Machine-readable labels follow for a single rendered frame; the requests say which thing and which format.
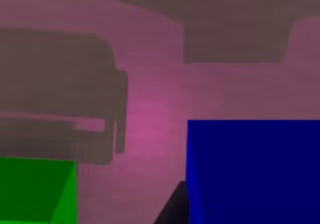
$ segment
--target purple background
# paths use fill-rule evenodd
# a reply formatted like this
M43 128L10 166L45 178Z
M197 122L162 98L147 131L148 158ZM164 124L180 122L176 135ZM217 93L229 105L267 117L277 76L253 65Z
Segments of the purple background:
M126 153L81 165L79 224L151 224L185 178L188 119L318 119L320 18L285 63L183 65L183 27L116 0L0 0L1 27L96 33L128 71Z

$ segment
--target blue box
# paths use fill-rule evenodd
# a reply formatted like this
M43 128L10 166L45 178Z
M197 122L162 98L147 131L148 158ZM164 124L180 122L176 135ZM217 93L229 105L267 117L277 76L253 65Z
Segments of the blue box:
M320 224L320 121L190 120L190 224Z

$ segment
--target brown shape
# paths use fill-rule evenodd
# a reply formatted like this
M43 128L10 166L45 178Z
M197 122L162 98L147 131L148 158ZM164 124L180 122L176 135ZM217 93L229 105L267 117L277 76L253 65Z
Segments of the brown shape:
M105 120L103 132L92 132L72 129L68 120L6 117L0 125L0 155L107 164L113 156L114 123L115 150L124 151L127 95L127 73L116 69L111 47L96 36L0 29L1 112ZM22 130L28 133L23 138L9 135Z
M320 0L119 0L184 26L184 62L282 62L295 20Z

